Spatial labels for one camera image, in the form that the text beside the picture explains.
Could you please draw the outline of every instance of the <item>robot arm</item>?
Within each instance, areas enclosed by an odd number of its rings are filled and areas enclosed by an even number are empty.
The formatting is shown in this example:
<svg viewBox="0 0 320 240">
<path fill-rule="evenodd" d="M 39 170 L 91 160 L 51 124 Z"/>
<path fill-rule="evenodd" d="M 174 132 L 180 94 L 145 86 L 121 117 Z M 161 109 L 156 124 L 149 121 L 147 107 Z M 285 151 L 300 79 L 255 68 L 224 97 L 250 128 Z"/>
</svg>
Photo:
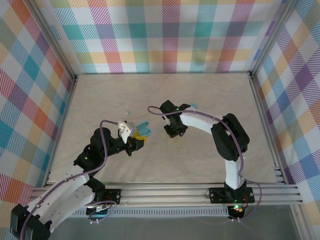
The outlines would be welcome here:
<svg viewBox="0 0 320 240">
<path fill-rule="evenodd" d="M 132 152 L 138 151 L 145 145 L 147 136 L 140 136 L 132 122 L 118 122 L 117 125 L 117 138 L 111 136 L 108 128 L 102 128 L 108 157 L 122 151 L 126 151 L 131 156 Z M 91 202 L 108 200 L 107 196 L 110 197 L 110 192 L 107 192 L 104 184 L 93 178 L 97 171 L 87 173 L 103 164 L 104 156 L 105 150 L 100 128 L 98 128 L 90 138 L 90 144 L 73 162 L 73 166 L 61 181 L 55 183 L 27 206 L 18 204 L 12 209 L 11 233 L 20 239 L 23 225 L 29 217 L 26 222 L 24 239 L 47 240 L 55 228 L 79 208 Z M 117 204 L 120 203 L 120 197 L 111 200 Z"/>
<path fill-rule="evenodd" d="M 230 202 L 241 199 L 244 192 L 246 192 L 246 190 L 248 192 L 247 183 L 239 173 L 241 161 L 238 159 L 238 149 L 232 136 L 230 136 L 230 133 L 226 130 L 224 125 L 220 121 L 204 116 L 205 114 L 194 114 L 197 110 L 188 104 L 182 104 L 178 107 L 167 100 L 159 109 L 163 114 L 166 114 L 163 118 L 167 120 L 168 125 L 164 126 L 164 129 L 170 138 L 174 138 L 178 135 L 182 137 L 188 127 L 194 127 L 212 134 L 217 151 L 222 158 L 224 158 L 225 162 L 226 177 L 224 182 L 224 193 L 228 196 Z M 188 110 L 188 112 L 174 113 L 185 110 Z M 219 117 L 219 119 L 226 123 L 232 130 L 240 145 L 242 153 L 247 151 L 250 139 L 236 116 L 229 113 L 226 116 Z"/>
</svg>

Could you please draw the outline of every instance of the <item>plaid backdrop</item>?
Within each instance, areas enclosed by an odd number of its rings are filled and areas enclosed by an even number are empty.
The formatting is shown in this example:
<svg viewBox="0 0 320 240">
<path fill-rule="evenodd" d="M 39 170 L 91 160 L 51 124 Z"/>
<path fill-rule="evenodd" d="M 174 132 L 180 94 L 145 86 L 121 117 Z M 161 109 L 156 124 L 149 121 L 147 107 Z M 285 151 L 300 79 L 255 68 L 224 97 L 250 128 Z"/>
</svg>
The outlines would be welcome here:
<svg viewBox="0 0 320 240">
<path fill-rule="evenodd" d="M 0 239 L 44 180 L 71 80 L 22 0 L 0 0 Z"/>
<path fill-rule="evenodd" d="M 37 0 L 76 72 L 248 71 L 285 0 Z"/>
<path fill-rule="evenodd" d="M 258 73 L 291 183 L 320 239 L 320 0 L 300 0 Z"/>
</svg>

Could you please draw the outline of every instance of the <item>plaid wall panel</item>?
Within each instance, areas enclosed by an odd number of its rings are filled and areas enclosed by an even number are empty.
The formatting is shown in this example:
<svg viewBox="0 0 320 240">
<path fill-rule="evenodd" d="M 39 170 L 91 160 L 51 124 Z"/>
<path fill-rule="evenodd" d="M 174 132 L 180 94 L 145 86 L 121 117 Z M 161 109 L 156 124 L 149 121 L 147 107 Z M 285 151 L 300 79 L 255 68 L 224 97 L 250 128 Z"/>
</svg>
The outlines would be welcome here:
<svg viewBox="0 0 320 240">
<path fill-rule="evenodd" d="M 280 158 L 320 239 L 320 0 L 300 0 L 258 73 Z"/>
<path fill-rule="evenodd" d="M 44 180 L 70 87 L 23 0 L 0 0 L 0 239 Z"/>
<path fill-rule="evenodd" d="M 37 0 L 79 73 L 248 71 L 285 0 Z"/>
</svg>

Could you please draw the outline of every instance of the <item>plaid wallpaper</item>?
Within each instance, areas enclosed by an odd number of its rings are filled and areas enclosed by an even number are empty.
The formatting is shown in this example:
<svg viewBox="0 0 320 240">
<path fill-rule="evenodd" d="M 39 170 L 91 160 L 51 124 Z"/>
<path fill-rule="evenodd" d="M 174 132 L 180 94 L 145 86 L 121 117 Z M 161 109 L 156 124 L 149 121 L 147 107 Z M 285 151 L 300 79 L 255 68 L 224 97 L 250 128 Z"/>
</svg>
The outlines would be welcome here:
<svg viewBox="0 0 320 240">
<path fill-rule="evenodd" d="M 320 239 L 320 0 L 300 0 L 258 73 L 291 183 Z"/>
<path fill-rule="evenodd" d="M 37 0 L 76 72 L 87 74 L 246 72 L 285 2 Z"/>
<path fill-rule="evenodd" d="M 45 170 L 71 80 L 23 0 L 0 0 L 0 239 Z"/>
</svg>

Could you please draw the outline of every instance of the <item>blue plastic piece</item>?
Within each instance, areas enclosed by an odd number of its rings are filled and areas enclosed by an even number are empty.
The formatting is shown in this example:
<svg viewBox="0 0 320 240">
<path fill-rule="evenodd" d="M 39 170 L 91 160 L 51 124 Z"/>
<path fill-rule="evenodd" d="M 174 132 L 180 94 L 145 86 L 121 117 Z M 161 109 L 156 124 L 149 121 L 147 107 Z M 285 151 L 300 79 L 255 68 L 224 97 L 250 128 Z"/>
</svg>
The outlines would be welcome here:
<svg viewBox="0 0 320 240">
<path fill-rule="evenodd" d="M 193 107 L 194 109 L 198 109 L 198 104 L 196 103 L 188 103 L 191 107 Z"/>
<path fill-rule="evenodd" d="M 148 136 L 151 135 L 152 131 L 151 131 L 150 128 L 147 127 L 148 125 L 149 125 L 149 122 L 148 121 L 144 121 L 144 122 L 139 123 L 136 126 L 136 129 L 139 132 L 139 136 L 148 137 Z"/>
</svg>

